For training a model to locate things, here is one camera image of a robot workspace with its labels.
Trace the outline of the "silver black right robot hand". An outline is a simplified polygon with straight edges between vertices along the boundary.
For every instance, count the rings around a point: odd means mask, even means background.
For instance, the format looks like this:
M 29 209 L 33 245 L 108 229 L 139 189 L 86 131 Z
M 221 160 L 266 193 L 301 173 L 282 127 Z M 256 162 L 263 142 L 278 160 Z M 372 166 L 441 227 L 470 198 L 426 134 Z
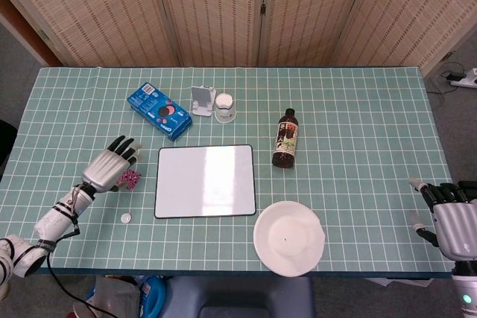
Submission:
M 475 261 L 476 201 L 467 198 L 461 188 L 450 182 L 432 185 L 414 177 L 408 182 L 425 200 L 435 228 L 430 232 L 419 214 L 411 211 L 413 230 L 439 248 L 449 260 Z

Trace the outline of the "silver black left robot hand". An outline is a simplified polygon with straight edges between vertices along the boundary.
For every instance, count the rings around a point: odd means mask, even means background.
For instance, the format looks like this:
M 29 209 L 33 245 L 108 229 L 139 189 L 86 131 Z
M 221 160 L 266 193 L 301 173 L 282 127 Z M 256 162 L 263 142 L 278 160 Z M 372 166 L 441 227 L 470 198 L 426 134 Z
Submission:
M 84 169 L 82 183 L 93 187 L 96 193 L 112 191 L 122 175 L 136 164 L 141 149 L 134 138 L 117 137 Z

